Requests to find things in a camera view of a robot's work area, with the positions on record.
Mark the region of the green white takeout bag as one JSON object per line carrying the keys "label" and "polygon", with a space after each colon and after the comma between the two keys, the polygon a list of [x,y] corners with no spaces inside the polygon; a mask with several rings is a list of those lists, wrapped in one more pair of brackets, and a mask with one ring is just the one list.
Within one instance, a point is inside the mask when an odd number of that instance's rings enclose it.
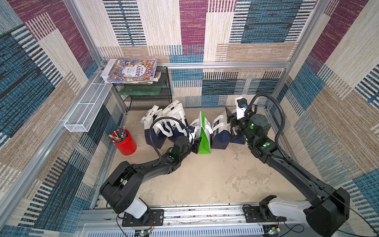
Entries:
{"label": "green white takeout bag", "polygon": [[195,127],[195,139],[200,138],[198,154],[211,153],[211,135],[213,133],[211,123],[205,117],[205,114],[200,111],[199,116],[190,126]]}

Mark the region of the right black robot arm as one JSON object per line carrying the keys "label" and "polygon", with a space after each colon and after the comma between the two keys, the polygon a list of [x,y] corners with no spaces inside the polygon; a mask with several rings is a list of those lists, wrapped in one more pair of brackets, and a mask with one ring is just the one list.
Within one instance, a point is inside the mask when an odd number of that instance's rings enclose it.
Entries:
{"label": "right black robot arm", "polygon": [[[257,113],[254,102],[259,97],[271,100],[279,111],[281,124],[274,140],[267,135],[271,124],[266,116]],[[312,175],[280,147],[278,140],[285,127],[285,112],[273,96],[259,93],[250,102],[241,96],[235,99],[235,104],[236,112],[226,110],[231,127],[243,134],[254,157],[278,171],[308,200],[310,207],[302,211],[307,224],[320,236],[332,236],[349,219],[350,194]]]}

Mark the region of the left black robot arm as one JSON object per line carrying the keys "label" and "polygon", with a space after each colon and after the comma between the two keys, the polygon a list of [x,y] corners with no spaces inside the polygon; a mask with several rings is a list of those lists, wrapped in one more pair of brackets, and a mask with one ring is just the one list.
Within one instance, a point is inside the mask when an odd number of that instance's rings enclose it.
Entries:
{"label": "left black robot arm", "polygon": [[143,163],[133,164],[129,162],[120,163],[111,173],[100,188],[100,195],[107,204],[117,214],[127,213],[136,219],[148,218],[150,208],[141,199],[136,198],[136,194],[142,183],[160,175],[173,173],[180,166],[182,161],[190,153],[198,153],[202,138],[195,137],[191,132],[194,127],[186,127],[180,120],[173,117],[160,117],[155,120],[149,129],[152,135],[153,128],[159,121],[168,119],[178,122],[185,130],[183,136],[179,136],[173,147],[169,148],[163,155],[158,148],[153,145],[158,155],[158,159]]}

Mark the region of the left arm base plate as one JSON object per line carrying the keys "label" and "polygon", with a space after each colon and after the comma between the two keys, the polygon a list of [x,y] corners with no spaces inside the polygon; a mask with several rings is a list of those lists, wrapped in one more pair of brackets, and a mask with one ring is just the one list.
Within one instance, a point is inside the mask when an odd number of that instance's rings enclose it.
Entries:
{"label": "left arm base plate", "polygon": [[149,208],[147,212],[139,219],[135,218],[131,214],[124,213],[122,218],[122,227],[154,227],[162,226],[164,221],[164,210],[163,209],[151,209]]}

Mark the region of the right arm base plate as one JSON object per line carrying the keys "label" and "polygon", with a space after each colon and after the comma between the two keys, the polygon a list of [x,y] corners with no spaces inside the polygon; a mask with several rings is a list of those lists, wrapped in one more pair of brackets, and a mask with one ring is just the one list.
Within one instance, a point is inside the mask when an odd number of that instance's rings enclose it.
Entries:
{"label": "right arm base plate", "polygon": [[275,216],[268,208],[268,204],[271,200],[276,198],[275,195],[269,195],[259,202],[258,206],[252,206],[245,204],[242,206],[242,211],[247,223],[259,223],[259,222],[284,222],[287,221],[286,217]]}

